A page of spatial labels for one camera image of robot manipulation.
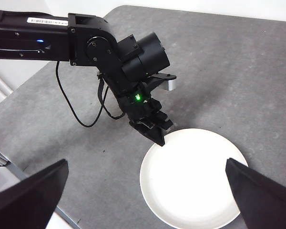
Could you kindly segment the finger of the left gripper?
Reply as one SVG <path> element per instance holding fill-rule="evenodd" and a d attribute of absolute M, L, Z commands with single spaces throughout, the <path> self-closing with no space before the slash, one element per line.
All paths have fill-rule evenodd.
<path fill-rule="evenodd" d="M 130 126 L 137 130 L 140 134 L 150 139 L 159 146 L 165 145 L 163 130 L 157 126 L 153 126 L 151 129 L 143 124 L 136 124 L 129 122 Z"/>
<path fill-rule="evenodd" d="M 165 130 L 165 131 L 168 131 L 172 126 L 173 126 L 173 122 L 168 119 L 168 120 L 162 120 L 161 123 L 160 123 L 160 127 Z"/>

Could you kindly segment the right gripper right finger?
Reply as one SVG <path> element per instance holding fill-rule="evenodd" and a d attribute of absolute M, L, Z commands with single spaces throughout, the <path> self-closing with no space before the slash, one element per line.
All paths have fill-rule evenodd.
<path fill-rule="evenodd" d="M 226 176 L 249 229 L 286 229 L 286 187 L 243 165 L 226 161 Z"/>

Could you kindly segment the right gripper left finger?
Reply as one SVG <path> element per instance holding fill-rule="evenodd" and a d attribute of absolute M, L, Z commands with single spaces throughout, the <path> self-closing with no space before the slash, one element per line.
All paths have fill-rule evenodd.
<path fill-rule="evenodd" d="M 61 159 L 0 192 L 0 229 L 46 228 L 68 174 L 68 161 Z"/>

